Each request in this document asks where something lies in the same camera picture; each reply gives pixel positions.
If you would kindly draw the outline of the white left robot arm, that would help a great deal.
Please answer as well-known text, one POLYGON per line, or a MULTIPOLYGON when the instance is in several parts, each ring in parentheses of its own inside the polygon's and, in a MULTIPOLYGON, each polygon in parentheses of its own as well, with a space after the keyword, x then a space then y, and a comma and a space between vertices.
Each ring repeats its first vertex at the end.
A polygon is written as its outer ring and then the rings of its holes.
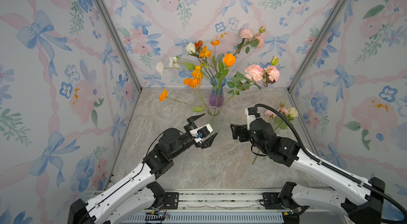
POLYGON ((210 124, 198 127, 201 116, 187 119, 184 131, 168 128, 151 144, 146 156, 137 167, 118 183, 101 194, 70 206, 69 224, 119 224, 145 209, 166 206, 165 191, 157 179, 173 165, 173 160, 192 146, 211 147, 217 133, 210 124))

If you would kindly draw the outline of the clear ribbed glass vase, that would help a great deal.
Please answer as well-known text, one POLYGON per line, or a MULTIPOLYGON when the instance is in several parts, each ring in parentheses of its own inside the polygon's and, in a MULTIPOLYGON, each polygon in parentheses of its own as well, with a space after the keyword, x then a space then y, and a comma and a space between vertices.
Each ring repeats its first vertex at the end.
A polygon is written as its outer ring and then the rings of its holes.
POLYGON ((219 119, 220 119, 220 111, 219 107, 217 106, 211 106, 208 110, 208 123, 212 126, 218 126, 219 125, 219 119))

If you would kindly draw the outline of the blue purple glass vase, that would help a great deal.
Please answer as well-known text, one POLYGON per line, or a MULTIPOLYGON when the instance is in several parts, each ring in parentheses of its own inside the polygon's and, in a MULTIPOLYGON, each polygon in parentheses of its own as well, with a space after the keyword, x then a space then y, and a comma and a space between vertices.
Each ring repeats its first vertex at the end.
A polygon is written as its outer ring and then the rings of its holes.
POLYGON ((225 103, 223 87, 226 85, 226 79, 223 79, 221 85, 218 85, 218 81, 215 77, 210 79, 210 83, 213 87, 217 86, 216 89, 211 90, 209 97, 209 105, 212 107, 222 107, 225 103))

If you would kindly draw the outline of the large pink rose spray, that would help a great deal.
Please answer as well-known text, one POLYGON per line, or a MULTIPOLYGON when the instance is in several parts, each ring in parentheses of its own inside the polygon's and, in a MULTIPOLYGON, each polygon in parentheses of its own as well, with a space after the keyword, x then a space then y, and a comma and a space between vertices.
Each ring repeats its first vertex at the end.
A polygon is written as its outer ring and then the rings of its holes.
POLYGON ((273 57, 268 66, 250 65, 244 73, 236 72, 234 76, 227 81, 229 98, 225 101, 227 104, 232 98, 239 96, 241 92, 249 90, 252 86, 262 89, 268 85, 275 84, 280 80, 280 71, 277 68, 279 58, 273 57))

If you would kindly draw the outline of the white lisianthus flower stem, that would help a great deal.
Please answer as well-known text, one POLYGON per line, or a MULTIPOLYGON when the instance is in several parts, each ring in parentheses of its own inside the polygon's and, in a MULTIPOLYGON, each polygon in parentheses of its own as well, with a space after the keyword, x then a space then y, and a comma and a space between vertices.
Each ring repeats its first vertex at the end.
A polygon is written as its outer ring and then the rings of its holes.
POLYGON ((156 72, 161 76, 164 75, 166 69, 177 69, 177 70, 188 70, 191 72, 191 77, 196 79, 208 79, 209 76, 203 71, 204 67, 202 65, 196 65, 189 59, 170 57, 169 64, 165 65, 163 62, 159 61, 156 64, 156 72))

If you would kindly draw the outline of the orange-red gerbera flower stem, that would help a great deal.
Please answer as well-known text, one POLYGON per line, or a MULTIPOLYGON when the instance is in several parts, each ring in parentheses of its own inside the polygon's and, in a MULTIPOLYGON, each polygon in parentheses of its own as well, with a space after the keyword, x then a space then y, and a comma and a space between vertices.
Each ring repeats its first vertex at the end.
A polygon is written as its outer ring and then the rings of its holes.
POLYGON ((198 42, 195 43, 195 48, 196 51, 199 50, 203 45, 203 42, 201 40, 199 40, 198 42))

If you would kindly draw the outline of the white rose flower stem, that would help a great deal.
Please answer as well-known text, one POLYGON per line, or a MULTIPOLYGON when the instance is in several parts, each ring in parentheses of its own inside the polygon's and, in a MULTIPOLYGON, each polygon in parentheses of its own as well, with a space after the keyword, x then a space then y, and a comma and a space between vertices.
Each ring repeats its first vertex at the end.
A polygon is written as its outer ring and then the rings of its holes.
POLYGON ((209 77, 214 76, 214 67, 213 63, 211 63, 211 59, 214 56, 212 51, 208 48, 207 45, 203 43, 202 47, 196 51, 195 42, 191 42, 186 46, 187 54, 197 58, 198 66, 204 70, 205 74, 209 77))

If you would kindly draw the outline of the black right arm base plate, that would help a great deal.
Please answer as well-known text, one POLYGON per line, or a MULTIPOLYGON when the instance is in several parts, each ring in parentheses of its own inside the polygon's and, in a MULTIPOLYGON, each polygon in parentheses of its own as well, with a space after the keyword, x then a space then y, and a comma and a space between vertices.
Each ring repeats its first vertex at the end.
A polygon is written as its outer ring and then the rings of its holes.
POLYGON ((264 192, 262 193, 262 199, 259 201, 260 205, 266 210, 283 210, 282 200, 278 197, 277 192, 264 192))

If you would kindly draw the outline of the pink carnation flower spray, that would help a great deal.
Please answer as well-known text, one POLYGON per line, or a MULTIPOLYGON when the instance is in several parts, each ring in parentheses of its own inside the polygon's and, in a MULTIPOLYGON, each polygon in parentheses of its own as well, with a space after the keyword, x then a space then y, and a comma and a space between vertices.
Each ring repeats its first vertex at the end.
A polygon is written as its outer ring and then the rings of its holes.
POLYGON ((263 36, 267 29, 261 26, 257 33, 254 33, 250 29, 242 29, 239 33, 241 38, 240 42, 236 45, 236 49, 232 52, 235 58, 238 58, 240 53, 249 54, 254 49, 260 49, 264 43, 265 38, 263 36))

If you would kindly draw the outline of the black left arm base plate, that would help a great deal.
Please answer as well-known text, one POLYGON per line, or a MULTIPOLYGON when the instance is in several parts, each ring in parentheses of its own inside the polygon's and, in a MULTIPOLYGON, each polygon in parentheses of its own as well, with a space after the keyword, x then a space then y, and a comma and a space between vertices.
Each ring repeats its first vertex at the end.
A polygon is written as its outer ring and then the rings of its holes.
POLYGON ((178 192, 165 192, 151 206, 154 210, 177 210, 179 205, 178 192))

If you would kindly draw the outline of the orange rose flower stem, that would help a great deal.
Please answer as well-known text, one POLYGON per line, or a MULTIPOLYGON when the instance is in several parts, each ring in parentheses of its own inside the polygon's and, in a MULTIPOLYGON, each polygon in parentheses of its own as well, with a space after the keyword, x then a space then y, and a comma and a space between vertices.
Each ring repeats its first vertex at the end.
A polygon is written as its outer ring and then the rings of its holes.
POLYGON ((216 72, 213 76, 215 82, 215 86, 213 86, 213 89, 218 90, 222 88, 223 81, 228 75, 230 67, 232 67, 236 62, 236 57, 231 53, 226 53, 223 57, 220 58, 213 56, 212 62, 216 72))

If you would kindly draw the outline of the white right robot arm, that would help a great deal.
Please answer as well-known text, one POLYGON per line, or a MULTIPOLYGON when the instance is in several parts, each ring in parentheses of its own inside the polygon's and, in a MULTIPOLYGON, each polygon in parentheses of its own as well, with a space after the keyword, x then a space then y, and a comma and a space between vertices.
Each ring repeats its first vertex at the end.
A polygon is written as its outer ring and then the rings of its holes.
POLYGON ((357 177, 306 153, 299 143, 276 135, 263 119, 249 125, 231 124, 232 137, 250 142, 259 155, 276 163, 307 173, 328 185, 330 190, 312 189, 286 182, 275 203, 288 209, 288 215, 300 215, 310 207, 321 208, 348 217, 355 224, 382 223, 384 182, 357 177))

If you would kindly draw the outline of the orange poppy flower spray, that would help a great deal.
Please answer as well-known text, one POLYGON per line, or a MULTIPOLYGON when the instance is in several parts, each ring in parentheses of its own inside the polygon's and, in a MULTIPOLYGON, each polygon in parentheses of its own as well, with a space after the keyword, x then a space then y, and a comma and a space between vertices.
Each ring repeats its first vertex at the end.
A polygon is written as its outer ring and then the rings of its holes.
POLYGON ((189 43, 186 50, 190 56, 198 59, 193 77, 198 78, 198 73, 209 80, 215 89, 220 88, 224 79, 225 65, 221 58, 215 55, 202 41, 189 43))

